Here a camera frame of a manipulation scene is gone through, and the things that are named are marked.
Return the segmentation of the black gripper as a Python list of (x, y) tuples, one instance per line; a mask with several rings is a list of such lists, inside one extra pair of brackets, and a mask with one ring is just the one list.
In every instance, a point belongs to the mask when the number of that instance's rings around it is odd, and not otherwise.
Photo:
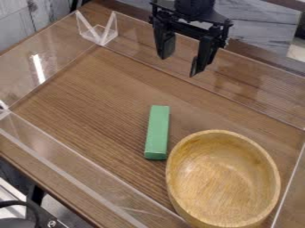
[(204, 71), (219, 47), (224, 47), (232, 21), (214, 10), (215, 0), (151, 0), (148, 23), (153, 28), (157, 57), (175, 51), (176, 34), (200, 40), (189, 77)]

